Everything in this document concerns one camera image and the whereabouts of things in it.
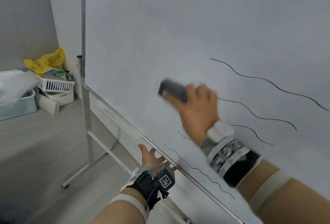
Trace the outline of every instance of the person's right arm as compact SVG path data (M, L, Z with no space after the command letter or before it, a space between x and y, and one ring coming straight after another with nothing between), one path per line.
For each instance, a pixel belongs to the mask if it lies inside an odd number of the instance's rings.
M186 94L188 98L186 104L166 91L163 96L178 110L186 133L208 156L216 144L205 142L207 132L220 121L217 113L217 94L205 85L196 89L188 85ZM251 205L251 200L258 189L278 170L279 168L269 161L259 158L258 163L236 188ZM330 202L301 181L290 178L263 202L255 214L264 224L325 224L330 223Z

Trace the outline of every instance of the light blue plastic tub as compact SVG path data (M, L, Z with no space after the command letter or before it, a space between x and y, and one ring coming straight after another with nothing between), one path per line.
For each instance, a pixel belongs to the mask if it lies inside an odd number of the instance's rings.
M37 111L36 101L34 99L36 92L31 90L27 94L27 97L19 98L12 107L0 105L0 121Z

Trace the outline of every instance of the whiteboard frame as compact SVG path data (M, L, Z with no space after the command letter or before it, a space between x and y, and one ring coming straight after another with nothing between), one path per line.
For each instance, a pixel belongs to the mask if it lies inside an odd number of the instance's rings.
M81 75L81 85L82 90L88 90L92 95L94 95L98 100L100 100L111 112L113 112L119 119L126 123L130 128L132 128L139 136L141 136L147 143L149 143L157 152L159 152L165 159L167 159L174 167L176 167L185 177L187 177L194 185L201 189L211 200L213 200L218 206L220 206L224 211L226 211L231 217L233 217L238 223L245 224L245 222L239 218L233 211L231 211L227 206L225 206L218 198L216 198L211 192L209 192L203 185L201 185L196 179L194 179L188 172L186 172L179 164L177 164L173 159L171 159L163 150L161 150L156 144L149 140L144 134L142 134L133 124L131 124L126 118L124 118L120 113L118 113L111 105L109 105L102 97L95 93L91 88L89 88L85 83L85 25L86 25L86 0L81 0L81 46L82 46L82 57L79 58L80 61L80 75ZM88 93L82 93L82 103L83 108L90 107Z

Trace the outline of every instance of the person's left hand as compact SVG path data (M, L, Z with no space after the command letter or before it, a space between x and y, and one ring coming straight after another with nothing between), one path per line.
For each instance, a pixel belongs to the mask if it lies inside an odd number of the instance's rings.
M143 144L138 144L138 147L141 149L142 153L142 167L148 166L152 168L155 173L157 170L163 165L163 161L165 158L163 156L156 158L155 157L155 149L150 149L150 152L147 150L146 146Z

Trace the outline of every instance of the plastic bag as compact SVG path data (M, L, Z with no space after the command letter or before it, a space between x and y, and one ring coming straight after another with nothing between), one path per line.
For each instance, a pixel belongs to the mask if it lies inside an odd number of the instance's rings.
M0 76L0 105L14 105L17 99L36 86L37 77L32 71Z
M27 68L33 70L37 75L43 77L42 74L52 68L62 70L62 63L64 60L64 50L59 48L54 53L43 55L37 60L24 59L24 64Z

